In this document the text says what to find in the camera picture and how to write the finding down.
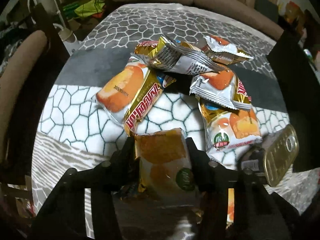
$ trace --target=metal tin can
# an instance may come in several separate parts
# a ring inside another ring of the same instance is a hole
[[[291,124],[268,134],[263,142],[250,149],[240,161],[241,170],[251,169],[263,184],[275,187],[299,152],[296,131]]]

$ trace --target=green bag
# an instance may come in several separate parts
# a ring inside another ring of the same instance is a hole
[[[102,8],[105,5],[104,2],[99,2],[98,0],[91,0],[75,9],[75,13],[81,17],[86,18],[92,14],[102,12]]]

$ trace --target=snack package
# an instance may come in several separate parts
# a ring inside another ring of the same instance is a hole
[[[253,59],[248,53],[237,48],[235,44],[213,35],[201,38],[197,43],[197,47],[211,60],[225,65]]]
[[[231,109],[251,109],[251,97],[247,95],[244,85],[225,67],[223,71],[207,72],[194,76],[190,86],[190,94],[196,94],[218,105]]]
[[[152,53],[152,51],[154,51],[158,43],[159,41],[142,41],[136,46],[134,53],[145,56],[151,53],[150,55],[153,57],[154,53]]]
[[[179,40],[175,40],[175,41],[177,43],[180,43],[180,45],[186,48],[201,52],[201,49],[197,48],[191,43],[188,43],[186,41],[179,41]],[[142,41],[136,46],[136,48],[134,49],[134,53],[139,55],[145,55],[148,57],[153,57],[157,52],[157,49],[155,48],[157,47],[158,43],[159,41]]]
[[[149,64],[163,71],[196,75],[220,71],[223,67],[210,60],[200,49],[162,35],[158,45],[148,54]]]
[[[214,158],[214,153],[228,151],[243,145],[262,141],[256,115],[251,109],[230,110],[199,100],[199,109],[204,120],[206,152]]]
[[[184,205],[196,200],[184,131],[180,128],[134,136],[140,158],[138,192],[165,205]]]
[[[93,101],[107,111],[113,122],[124,126],[130,135],[163,89],[173,82],[174,78],[148,68],[142,57],[131,54],[124,70],[95,94]]]

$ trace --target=blue logo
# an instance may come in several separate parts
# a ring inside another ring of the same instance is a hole
[[[205,108],[207,108],[208,110],[212,110],[212,111],[219,109],[219,106],[218,106],[218,105],[216,105],[216,104],[214,104],[214,103],[210,103],[210,102],[206,102],[206,103],[204,104],[204,106],[205,106]]]

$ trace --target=green round logo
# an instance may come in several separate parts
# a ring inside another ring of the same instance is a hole
[[[182,168],[180,171],[178,171],[176,183],[184,191],[193,191],[195,189],[195,184],[191,169]]]
[[[216,148],[224,148],[229,144],[229,137],[227,133],[217,133],[213,139],[213,146]]]

